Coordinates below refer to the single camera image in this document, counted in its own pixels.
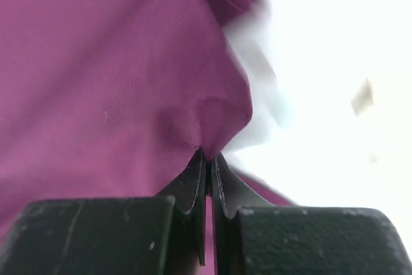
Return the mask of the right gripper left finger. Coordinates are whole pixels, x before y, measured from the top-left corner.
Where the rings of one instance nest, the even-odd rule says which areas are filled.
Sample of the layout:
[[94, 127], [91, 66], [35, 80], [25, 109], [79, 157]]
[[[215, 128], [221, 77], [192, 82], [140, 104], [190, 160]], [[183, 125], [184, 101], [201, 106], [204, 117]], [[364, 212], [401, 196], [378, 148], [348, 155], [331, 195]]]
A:
[[206, 161], [195, 152], [158, 194], [27, 205], [1, 246], [1, 273], [199, 274]]

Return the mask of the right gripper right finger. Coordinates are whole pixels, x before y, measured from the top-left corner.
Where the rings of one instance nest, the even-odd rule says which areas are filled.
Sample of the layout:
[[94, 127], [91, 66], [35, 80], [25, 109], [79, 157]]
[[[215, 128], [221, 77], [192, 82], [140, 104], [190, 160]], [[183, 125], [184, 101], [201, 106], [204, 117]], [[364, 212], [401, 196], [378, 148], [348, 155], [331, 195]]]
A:
[[382, 212], [275, 206], [222, 155], [210, 164], [216, 274], [410, 274], [398, 232]]

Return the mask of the purple cloth wrap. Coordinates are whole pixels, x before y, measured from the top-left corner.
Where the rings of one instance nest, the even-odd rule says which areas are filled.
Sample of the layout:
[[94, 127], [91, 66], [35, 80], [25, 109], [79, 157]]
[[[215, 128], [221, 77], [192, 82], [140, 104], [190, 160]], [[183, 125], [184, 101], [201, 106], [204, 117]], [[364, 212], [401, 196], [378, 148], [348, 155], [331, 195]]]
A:
[[1, 0], [1, 246], [43, 200], [158, 194], [250, 122], [251, 76], [224, 30], [268, 0]]

